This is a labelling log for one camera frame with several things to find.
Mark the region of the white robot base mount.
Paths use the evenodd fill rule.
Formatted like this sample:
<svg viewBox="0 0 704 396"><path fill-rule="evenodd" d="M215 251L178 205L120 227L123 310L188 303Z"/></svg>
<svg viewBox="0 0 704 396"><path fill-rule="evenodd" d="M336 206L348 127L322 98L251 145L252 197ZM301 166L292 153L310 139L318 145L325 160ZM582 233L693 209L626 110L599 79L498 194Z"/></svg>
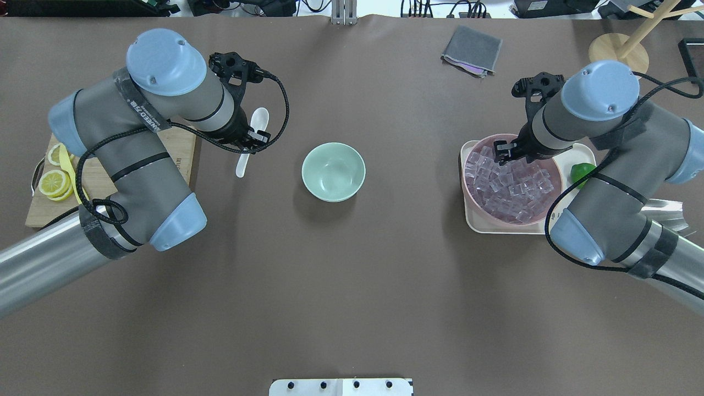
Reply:
<svg viewBox="0 0 704 396"><path fill-rule="evenodd" d="M413 395L406 378L305 378L272 382L269 395Z"/></svg>

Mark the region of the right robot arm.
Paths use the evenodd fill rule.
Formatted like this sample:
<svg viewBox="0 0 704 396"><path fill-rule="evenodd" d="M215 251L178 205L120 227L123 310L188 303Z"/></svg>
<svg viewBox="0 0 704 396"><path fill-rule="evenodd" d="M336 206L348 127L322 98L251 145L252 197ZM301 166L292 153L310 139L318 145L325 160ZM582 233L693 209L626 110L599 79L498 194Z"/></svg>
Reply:
<svg viewBox="0 0 704 396"><path fill-rule="evenodd" d="M526 124L512 142L494 145L495 160L550 160L588 138L606 157L566 191L580 190L555 223L548 245L584 268L624 273L659 287L702 312L702 247L643 213L664 183L683 184L702 171L702 129L651 101L679 94L617 60L599 60L570 78L521 78L513 97L526 100Z"/></svg>

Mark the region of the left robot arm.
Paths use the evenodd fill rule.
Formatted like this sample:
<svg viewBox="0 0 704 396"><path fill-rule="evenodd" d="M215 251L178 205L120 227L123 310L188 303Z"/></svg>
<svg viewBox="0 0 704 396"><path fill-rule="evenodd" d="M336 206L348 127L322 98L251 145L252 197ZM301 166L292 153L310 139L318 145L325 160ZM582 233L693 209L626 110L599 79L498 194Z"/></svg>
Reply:
<svg viewBox="0 0 704 396"><path fill-rule="evenodd" d="M238 53L208 60L181 34L141 33L125 66L54 105L48 123L78 158L75 210L2 251L2 317L149 244L165 251L207 224L158 133L181 128L244 155L278 139L248 123L248 83L280 79Z"/></svg>

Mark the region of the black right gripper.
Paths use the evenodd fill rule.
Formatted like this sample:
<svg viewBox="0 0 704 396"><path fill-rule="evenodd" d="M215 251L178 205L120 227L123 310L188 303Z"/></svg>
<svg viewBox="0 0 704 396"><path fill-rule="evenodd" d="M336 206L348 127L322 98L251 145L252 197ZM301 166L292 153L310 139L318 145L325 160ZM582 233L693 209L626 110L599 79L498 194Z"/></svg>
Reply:
<svg viewBox="0 0 704 396"><path fill-rule="evenodd" d="M545 146L536 137L532 121L528 121L510 142L506 139L494 141L493 160L500 166L518 160L526 160L526 163L545 160Z"/></svg>

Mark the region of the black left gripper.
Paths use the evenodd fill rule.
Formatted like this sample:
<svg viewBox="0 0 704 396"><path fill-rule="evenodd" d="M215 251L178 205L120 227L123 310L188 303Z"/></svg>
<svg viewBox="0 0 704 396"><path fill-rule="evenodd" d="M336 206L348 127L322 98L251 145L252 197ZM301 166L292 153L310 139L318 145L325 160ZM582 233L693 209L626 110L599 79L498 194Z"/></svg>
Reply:
<svg viewBox="0 0 704 396"><path fill-rule="evenodd" d="M237 108L231 120L219 129L219 144L233 146L241 152L261 151L270 142L271 134L262 129L251 127L245 112L241 108Z"/></svg>

